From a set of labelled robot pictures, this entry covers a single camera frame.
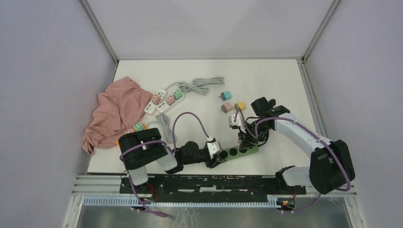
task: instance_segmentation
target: pink towel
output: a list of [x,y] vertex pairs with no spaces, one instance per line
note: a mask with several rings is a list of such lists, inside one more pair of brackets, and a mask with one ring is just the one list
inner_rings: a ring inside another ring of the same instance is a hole
[[104,93],[98,93],[99,106],[92,113],[94,120],[84,132],[81,147],[89,154],[94,147],[114,147],[142,118],[152,96],[129,77],[113,82]]

